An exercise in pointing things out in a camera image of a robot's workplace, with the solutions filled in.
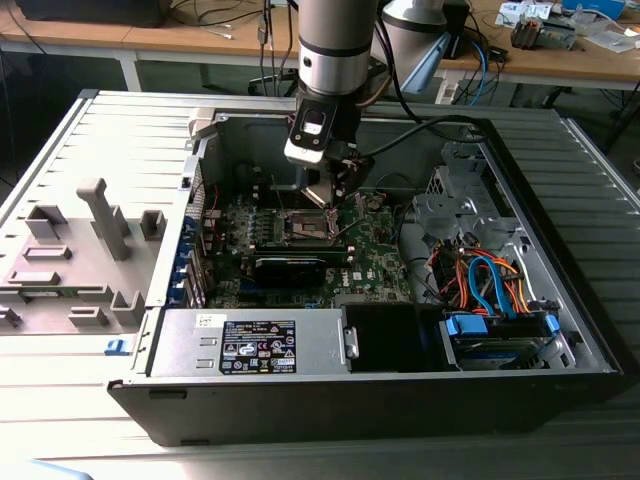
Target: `warning label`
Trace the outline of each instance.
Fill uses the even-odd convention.
[[[221,351],[224,375],[296,373],[296,323],[225,322]]]

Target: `black cable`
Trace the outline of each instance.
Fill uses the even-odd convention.
[[[181,2],[176,3],[173,7],[171,7],[171,10],[176,10],[176,9],[180,8],[182,5],[184,5],[188,1],[189,0],[182,0]]]
[[[396,248],[398,249],[398,252],[400,252],[400,234],[402,234],[402,226],[404,225],[404,219],[407,216],[407,213],[409,213],[409,209],[413,206],[413,200],[410,200],[407,203],[407,206],[402,210],[402,213],[400,214],[400,220],[398,220],[398,224],[396,226]]]
[[[16,139],[13,131],[13,119],[11,117],[11,104],[9,102],[9,89],[7,88],[7,78],[4,71],[4,52],[0,50],[0,76],[2,77],[2,90],[4,92],[4,101],[7,106],[7,126],[9,130],[9,143],[11,144],[11,160],[13,161],[13,168],[16,175],[16,183],[20,179],[20,172],[18,171],[18,158],[16,153]],[[15,185],[11,182],[0,177],[0,181],[6,183],[10,187]]]
[[[245,18],[245,17],[248,17],[250,15],[257,15],[258,13],[262,13],[262,10],[254,10],[253,12],[243,13],[242,15],[238,15],[237,17],[227,18],[225,20],[220,20],[219,22],[193,24],[193,23],[185,22],[184,20],[180,20],[178,17],[176,17],[173,14],[173,10],[169,10],[169,16],[173,20],[175,20],[176,22],[178,22],[181,25],[187,25],[189,27],[214,27],[216,25],[222,25],[223,23],[235,22],[236,20],[240,20],[241,18]]]
[[[378,41],[380,42],[382,51],[384,52],[385,57],[387,58],[387,66],[389,67],[389,71],[393,72],[393,87],[396,92],[396,97],[398,97],[398,101],[402,106],[402,109],[409,116],[409,118],[413,120],[415,123],[418,123],[418,124],[422,123],[422,120],[420,120],[420,117],[418,117],[415,113],[413,113],[413,111],[409,108],[409,105],[407,105],[407,102],[404,99],[404,95],[402,94],[402,89],[400,88],[400,81],[398,80],[398,69],[395,68],[396,62],[395,62],[395,59],[393,58],[393,49],[391,48],[391,39],[389,38],[389,32],[387,32],[387,28],[385,27],[384,22],[382,21],[382,18],[378,18],[378,22],[375,26],[375,32],[376,32]]]
[[[23,27],[22,25],[20,25],[20,23],[18,22],[18,20],[16,19],[16,17],[13,15],[13,12],[11,11],[11,7],[9,6],[9,0],[5,0],[5,1],[4,1],[4,6],[6,7],[7,12],[9,12],[9,15],[11,16],[11,19],[13,20],[13,23],[15,23],[15,24],[16,24],[16,26],[17,26],[20,30],[22,30],[22,33],[24,33],[24,34],[27,36],[27,38],[29,39],[29,41],[30,41],[31,43],[33,43],[33,44],[38,48],[38,50],[40,50],[40,52],[42,52],[42,54],[43,54],[43,55],[47,55],[47,52],[45,52],[45,51],[44,51],[44,48],[42,48],[42,47],[40,46],[40,44],[39,44],[38,42],[36,42],[36,41],[33,39],[33,37],[32,37],[31,35],[29,35],[29,32],[27,32],[27,31],[24,29],[24,27]]]
[[[489,59],[489,46],[490,46],[489,45],[489,40],[480,31],[480,27],[478,26],[478,22],[476,21],[476,18],[472,14],[469,14],[469,17],[473,21],[475,29],[473,29],[471,27],[467,27],[467,26],[465,26],[464,28],[467,29],[467,30],[470,30],[471,32],[475,33],[478,36],[478,41],[480,42],[480,47],[482,48],[482,51],[485,54],[485,58]],[[478,72],[480,72],[480,69],[482,68],[482,58],[477,58],[477,60],[478,60],[478,68],[476,68],[476,70],[473,72],[473,75],[471,76],[471,79],[469,80],[467,85],[460,90],[460,93],[458,94],[458,97],[455,98],[451,102],[452,105],[457,105],[463,95],[465,96],[464,103],[466,104],[467,101],[469,100],[469,95],[472,95],[474,92],[476,92],[478,90],[479,87],[476,88],[473,92],[469,92],[469,88],[471,87],[471,84],[473,83],[473,81],[476,78],[476,75],[478,75]]]
[[[264,45],[260,44],[260,80],[262,80],[262,89],[264,90],[264,96],[268,97],[267,82],[264,79]]]
[[[415,184],[411,181],[411,179],[409,177],[407,177],[404,173],[400,173],[400,172],[392,172],[392,173],[387,173],[385,175],[382,175],[376,181],[375,185],[373,186],[373,189],[374,190],[378,190],[380,188],[380,182],[382,182],[383,180],[385,180],[387,178],[391,178],[391,177],[401,178],[402,180],[404,180],[404,182],[407,185],[409,185],[416,192],[420,190],[420,188],[416,187]]]
[[[500,73],[504,69],[504,62],[501,63],[501,62],[496,60],[496,67],[497,67],[496,74],[493,77],[491,77],[491,79],[489,79],[488,82],[486,82],[484,84],[483,91],[479,95],[480,97],[484,97],[485,95],[489,95],[489,94],[493,95],[493,94],[495,94],[496,90],[498,89],[498,84],[500,83]],[[473,95],[480,88],[480,85],[478,84],[476,86],[476,88],[474,88],[473,90],[468,90],[469,86],[470,86],[470,83],[465,87],[465,91],[467,92],[466,96],[465,96],[465,103],[466,103],[467,99],[469,98],[469,95]]]
[[[271,0],[264,0],[267,4],[267,28],[269,29],[269,50],[271,50],[271,81],[273,82],[273,96],[277,97],[278,77],[276,77],[276,60],[274,50],[273,20],[271,18]]]
[[[618,103],[616,103],[615,100],[613,100],[609,95],[612,95],[611,92],[604,90],[602,88],[599,89],[600,93],[602,94],[602,96],[607,100],[607,102],[609,102],[611,105],[613,105],[617,110],[622,110],[622,108],[624,108],[624,105],[620,105]]]
[[[267,82],[264,75],[264,46],[269,40],[269,24],[267,23],[267,0],[262,0],[262,11],[260,15],[260,23],[258,24],[258,42],[260,43],[260,80],[262,81],[262,90],[264,96],[268,97]]]
[[[293,48],[293,24],[291,22],[291,4],[287,3],[287,19],[289,22],[289,45],[287,46],[287,53],[284,54],[282,58],[282,62],[280,62],[280,69],[278,70],[278,96],[280,96],[280,82],[282,82],[282,73],[284,71],[284,64],[289,59],[289,55],[291,54],[291,49]]]
[[[481,136],[476,136],[474,139],[469,139],[466,137],[452,137],[450,135],[445,134],[444,132],[433,128],[434,125],[437,125],[439,123],[470,123],[471,125],[474,125],[475,127],[479,128],[480,131],[482,131],[483,127],[482,124],[478,122],[478,120],[476,120],[475,118],[471,118],[471,117],[467,117],[465,115],[443,115],[441,117],[433,117],[430,118],[426,121],[424,121],[423,123],[421,123],[420,125],[416,125],[415,127],[413,127],[411,130],[407,130],[406,132],[404,132],[402,135],[396,137],[395,139],[391,140],[388,143],[385,143],[384,145],[381,145],[377,148],[374,148],[373,150],[366,152],[366,153],[362,153],[360,154],[361,158],[364,157],[374,157],[376,155],[379,155],[383,152],[386,152],[387,150],[395,147],[396,145],[398,145],[399,143],[403,142],[404,140],[406,140],[407,138],[415,135],[416,133],[422,131],[422,130],[428,130],[429,132],[433,133],[434,135],[440,137],[440,138],[444,138],[445,140],[449,140],[451,142],[458,142],[458,143],[481,143],[481,142],[485,142],[487,141],[487,137],[484,135]]]
[[[629,97],[629,99],[627,100],[627,103],[624,105],[624,107],[622,108],[622,110],[620,110],[620,117],[622,117],[622,114],[624,113],[625,109],[629,106],[629,104],[631,103],[631,101],[633,100],[633,97],[636,96],[636,93],[638,92],[638,88],[640,87],[640,80],[638,80],[638,83],[636,83],[635,88],[633,89],[633,91],[631,92],[631,96]]]
[[[238,8],[240,5],[242,5],[246,0],[238,0],[238,3],[236,3],[234,6],[232,7],[225,7],[225,8],[211,8],[205,12],[202,12],[201,14],[197,14],[196,13],[196,18],[198,19],[198,22],[202,22],[202,19],[204,17],[206,17],[207,15],[211,15],[212,13],[218,13],[218,12],[227,12],[229,10],[235,10],[236,8]]]

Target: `electronic equipment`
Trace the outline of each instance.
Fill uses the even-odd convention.
[[[159,27],[172,0],[16,0],[28,20],[121,23]]]
[[[65,139],[97,148],[88,171],[109,180],[74,181],[74,148],[34,168],[43,183],[11,200],[3,239],[3,327],[139,328],[107,392],[166,446],[522,432],[634,385],[620,307],[603,302],[637,289],[617,282],[624,262],[604,284],[589,262],[598,239],[635,241],[640,201],[548,112],[365,112],[376,7],[300,3],[297,104],[151,95],[114,123],[101,115],[120,100],[85,92]],[[382,11],[385,48],[416,54],[403,85],[444,52],[441,7]],[[77,138],[90,121],[112,127]],[[589,202],[603,179],[610,196]]]

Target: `table leg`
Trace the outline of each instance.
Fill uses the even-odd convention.
[[[458,84],[464,80],[466,73],[466,70],[445,70],[435,103],[451,105],[458,90]]]
[[[130,92],[141,92],[140,78],[136,69],[136,52],[132,50],[115,50],[115,58],[120,62],[124,81],[127,83],[127,90]]]

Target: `robot end effector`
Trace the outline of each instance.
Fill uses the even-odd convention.
[[[442,2],[393,0],[382,10],[396,57],[389,73],[395,69],[404,90],[422,90],[442,58],[449,38]],[[329,208],[359,188],[374,165],[359,155],[356,132],[378,0],[299,0],[298,16],[300,88],[285,155],[308,171],[302,192]],[[384,47],[376,47],[382,56]]]

